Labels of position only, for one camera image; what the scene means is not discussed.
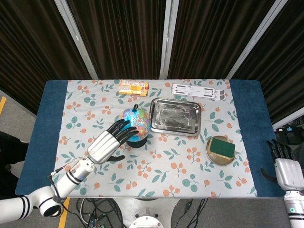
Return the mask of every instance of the curtain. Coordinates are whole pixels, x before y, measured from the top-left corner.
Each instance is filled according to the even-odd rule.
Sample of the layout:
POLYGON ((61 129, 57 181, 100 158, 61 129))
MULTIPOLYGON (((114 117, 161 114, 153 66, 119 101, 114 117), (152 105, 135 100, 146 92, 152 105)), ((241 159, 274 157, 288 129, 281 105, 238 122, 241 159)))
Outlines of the curtain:
POLYGON ((288 1, 232 79, 259 80, 273 123, 304 107, 304 5, 288 1))
POLYGON ((180 0, 168 78, 225 78, 274 0, 180 0))
POLYGON ((68 0, 100 79, 158 79, 165 0, 68 0))
POLYGON ((54 1, 0 1, 0 90, 37 113, 48 80, 90 79, 54 1))

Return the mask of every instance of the gray floor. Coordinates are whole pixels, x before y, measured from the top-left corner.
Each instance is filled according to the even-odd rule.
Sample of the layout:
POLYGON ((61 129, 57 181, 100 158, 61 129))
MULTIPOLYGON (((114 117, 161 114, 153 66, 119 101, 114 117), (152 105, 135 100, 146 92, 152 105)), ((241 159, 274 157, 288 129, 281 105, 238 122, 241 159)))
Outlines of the gray floor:
MULTIPOLYGON (((35 118, 24 112, 17 105, 7 101, 0 115, 0 131, 14 135, 21 140, 29 141, 34 126, 35 118)), ((19 176, 23 163, 13 165, 12 172, 19 176)), ((76 200, 71 199, 69 209, 76 212, 76 200)), ((171 219, 174 228, 178 218, 183 214, 188 200, 180 200, 171 219)), ((194 200, 189 212, 180 220, 178 227, 186 228, 196 212, 199 200, 194 200)), ((109 214, 113 227, 119 228, 119 221, 114 213, 109 214)), ((44 218, 35 209, 33 213, 19 221, 2 224, 0 228, 11 227, 48 227, 57 228, 58 218, 44 218)), ((104 220, 105 228, 109 224, 104 220)), ((69 214, 66 228, 80 228, 82 225, 75 215, 69 214)), ((209 199, 204 211, 200 215, 199 228, 288 228, 289 220, 284 207, 283 199, 209 199)))

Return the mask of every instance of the sponge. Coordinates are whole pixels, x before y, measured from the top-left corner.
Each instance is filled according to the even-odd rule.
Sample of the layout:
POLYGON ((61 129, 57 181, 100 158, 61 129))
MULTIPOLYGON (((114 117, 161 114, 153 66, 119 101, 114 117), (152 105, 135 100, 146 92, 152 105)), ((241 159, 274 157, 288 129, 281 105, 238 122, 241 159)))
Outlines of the sponge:
POLYGON ((233 158, 234 156, 234 150, 235 150, 235 144, 225 142, 223 140, 219 140, 216 138, 212 138, 210 141, 209 150, 212 153, 216 153, 228 158, 233 158))

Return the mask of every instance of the table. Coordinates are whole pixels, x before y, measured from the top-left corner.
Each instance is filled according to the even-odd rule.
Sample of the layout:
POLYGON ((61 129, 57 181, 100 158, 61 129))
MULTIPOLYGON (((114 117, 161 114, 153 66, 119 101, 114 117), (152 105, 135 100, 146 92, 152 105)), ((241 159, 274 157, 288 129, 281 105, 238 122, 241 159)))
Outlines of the table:
MULTIPOLYGON (((26 195, 49 186, 45 177, 54 170, 67 84, 67 81, 49 81, 46 84, 16 194, 26 195)), ((231 80, 230 87, 257 196, 283 196, 279 186, 265 180, 260 173, 262 167, 270 175, 275 173, 265 143, 266 139, 275 136, 260 84, 257 81, 231 80)))

